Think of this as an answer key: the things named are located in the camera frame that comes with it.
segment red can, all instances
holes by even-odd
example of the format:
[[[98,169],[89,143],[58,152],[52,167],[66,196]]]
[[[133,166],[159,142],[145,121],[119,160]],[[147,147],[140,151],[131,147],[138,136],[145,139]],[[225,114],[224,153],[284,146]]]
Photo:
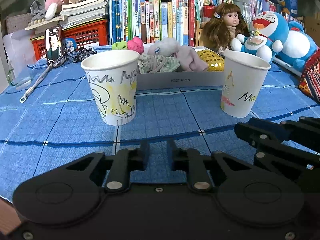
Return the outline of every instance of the red can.
[[[214,14],[214,5],[204,5],[202,8],[203,17],[204,18],[211,18]]]

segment white rope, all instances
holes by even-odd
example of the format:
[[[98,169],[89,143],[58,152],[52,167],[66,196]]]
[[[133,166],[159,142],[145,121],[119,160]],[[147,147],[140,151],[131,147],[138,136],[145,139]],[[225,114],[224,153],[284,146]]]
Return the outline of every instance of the white rope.
[[[52,69],[52,67],[53,63],[51,63],[47,67],[47,69],[38,77],[35,84],[24,93],[24,95],[20,98],[20,103],[24,103],[27,100],[27,98],[32,94],[35,88],[44,80],[44,78],[47,76],[48,72]]]

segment doraemon plush toy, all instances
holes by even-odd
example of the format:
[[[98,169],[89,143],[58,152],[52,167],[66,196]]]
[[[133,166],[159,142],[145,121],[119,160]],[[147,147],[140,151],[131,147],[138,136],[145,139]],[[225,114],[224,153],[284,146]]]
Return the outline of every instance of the doraemon plush toy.
[[[289,36],[278,57],[302,72],[304,64],[318,49],[318,46],[309,35],[303,32],[303,26],[300,23],[291,21],[288,26]]]
[[[231,49],[256,55],[271,63],[286,42],[289,27],[284,17],[276,12],[257,14],[250,24],[252,35],[238,34],[231,41]]]

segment paper cup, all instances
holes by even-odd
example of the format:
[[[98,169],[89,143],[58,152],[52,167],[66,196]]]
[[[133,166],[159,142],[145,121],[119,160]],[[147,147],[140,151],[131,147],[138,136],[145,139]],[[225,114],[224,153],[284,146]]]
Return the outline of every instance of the paper cup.
[[[136,115],[138,58],[138,52],[121,49],[97,53],[81,63],[106,124],[126,124]]]
[[[270,64],[244,52],[224,52],[224,85],[221,109],[238,118],[246,117],[257,99]]]

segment blue checkered tablecloth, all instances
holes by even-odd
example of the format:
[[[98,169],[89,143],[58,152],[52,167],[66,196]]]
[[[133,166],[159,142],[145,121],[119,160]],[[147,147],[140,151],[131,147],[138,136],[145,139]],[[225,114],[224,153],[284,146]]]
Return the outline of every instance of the blue checkered tablecloth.
[[[33,81],[45,70],[40,60],[29,70]],[[184,182],[171,171],[166,140],[193,147],[201,154],[221,150],[253,161],[255,149],[238,139],[233,128],[251,117],[298,120],[320,117],[320,107],[297,89],[298,80],[272,64],[251,114],[242,119],[220,109],[221,87],[188,87],[137,92],[137,114],[124,126],[103,123],[80,64],[49,72],[24,104],[24,91],[9,87],[0,94],[0,196],[12,201],[15,188],[27,179],[94,151],[115,154],[124,147],[150,143],[146,171],[131,173],[134,182]],[[289,145],[304,147],[288,142]]]

